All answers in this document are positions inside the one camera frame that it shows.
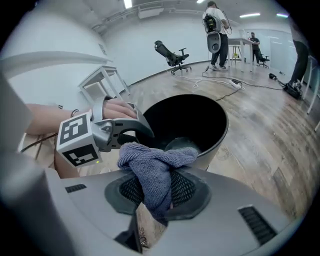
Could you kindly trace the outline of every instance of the mesh grille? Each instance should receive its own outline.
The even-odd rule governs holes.
[[[171,172],[171,194],[173,207],[184,204],[195,194],[196,186],[176,171]]]
[[[144,192],[137,177],[133,177],[120,185],[120,193],[136,206],[144,199]]]
[[[244,207],[238,209],[238,211],[260,245],[264,245],[277,235],[273,228],[253,206]]]
[[[75,192],[78,190],[83,190],[86,188],[86,185],[84,184],[78,184],[78,185],[73,185],[73,186],[68,186],[65,188],[67,193]]]

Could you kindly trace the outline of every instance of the white table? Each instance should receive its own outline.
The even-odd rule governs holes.
[[[101,92],[104,95],[108,95],[107,89],[105,88],[104,84],[101,82],[103,79],[105,79],[106,82],[108,83],[108,85],[110,86],[111,90],[115,94],[115,96],[122,100],[122,97],[120,96],[119,92],[117,91],[117,89],[114,87],[113,83],[110,80],[110,77],[113,75],[117,75],[124,90],[128,93],[128,95],[130,95],[130,92],[129,92],[126,84],[122,80],[120,74],[118,73],[117,68],[115,66],[109,66],[109,65],[102,65],[101,67],[99,67],[95,71],[93,71],[86,79],[84,79],[79,84],[79,88],[82,91],[82,93],[84,94],[84,96],[86,97],[86,99],[91,104],[94,104],[95,103],[94,99],[92,99],[92,97],[86,91],[85,87],[92,85],[92,84],[95,84],[95,83],[98,83],[98,86],[99,86]]]
[[[250,71],[252,72],[253,70],[253,61],[252,61],[252,58],[253,58],[253,50],[252,50],[252,45],[253,45],[253,42],[249,39],[246,39],[246,38],[229,38],[228,39],[228,44],[229,46],[240,46],[240,49],[241,49],[241,72],[245,72],[245,45],[248,45],[249,48],[250,48]],[[228,59],[227,59],[227,62],[228,62],[228,67],[230,67],[230,52],[229,52],[229,48],[228,48]]]
[[[307,114],[310,114],[310,111],[315,103],[315,100],[317,98],[317,94],[318,94],[318,90],[319,90],[319,67],[318,67],[318,63],[317,60],[312,57],[311,55],[309,55],[308,57],[309,61],[310,61],[310,71],[309,71],[309,79],[308,79],[308,83],[306,85],[305,91],[304,91],[304,95],[303,95],[303,99],[306,99],[308,90],[309,90],[309,86],[310,86],[310,82],[311,82],[311,77],[312,77],[312,72],[315,70],[316,74],[317,74],[317,79],[316,79],[316,83],[315,83],[315,89],[314,89],[314,93],[313,93],[313,97],[312,97],[312,101],[310,104],[310,107],[308,109],[308,111],[306,112]]]

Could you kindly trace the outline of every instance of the gray towel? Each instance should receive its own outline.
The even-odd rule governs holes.
[[[137,176],[144,193],[144,204],[156,220],[165,215],[172,201],[170,168],[190,164],[198,156],[192,147],[164,152],[135,142],[124,144],[119,154],[119,168],[132,170]]]

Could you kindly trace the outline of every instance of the white wall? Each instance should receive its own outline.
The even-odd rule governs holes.
[[[239,36],[238,29],[234,31],[231,37]],[[114,26],[102,38],[128,85],[169,68],[166,59],[155,51],[157,40],[176,54],[186,48],[185,53],[190,56],[185,64],[208,60],[207,37],[200,15],[134,18]]]
[[[242,29],[245,30],[245,33],[249,32],[250,35],[251,32],[254,32],[260,40],[261,53],[270,59],[266,64],[290,76],[295,68],[297,52],[292,42],[289,21],[280,17],[275,19],[277,20],[271,20],[270,22],[245,21],[239,26],[239,32],[241,33]],[[247,59],[250,58],[248,47],[245,48],[244,56]]]
[[[12,33],[1,52],[1,59],[24,53],[63,51],[105,58],[102,38],[92,30],[39,4],[28,13]],[[67,109],[85,108],[79,83],[99,64],[62,64],[31,70],[11,79],[25,103],[63,105]]]
[[[274,20],[265,21],[250,21],[250,18],[243,19],[239,29],[244,30],[274,30],[291,34],[288,19],[275,17]]]

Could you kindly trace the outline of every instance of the jeans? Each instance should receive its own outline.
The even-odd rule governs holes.
[[[211,64],[216,65],[216,62],[217,62],[218,57],[220,55],[219,66],[223,67],[225,65],[225,62],[228,57],[229,43],[228,43],[228,36],[226,34],[221,34],[221,33],[219,33],[219,34],[220,34],[220,38],[221,38],[220,50],[217,53],[212,54]]]
[[[252,63],[254,62],[254,60],[256,59],[256,63],[259,63],[259,54],[260,54],[260,50],[252,50]]]
[[[294,71],[291,77],[291,82],[294,83],[297,80],[302,82],[301,80],[305,75],[307,65],[308,65],[309,51],[308,51],[308,47],[302,42],[293,40],[293,43],[295,46],[296,54],[298,54],[298,57],[297,57]]]

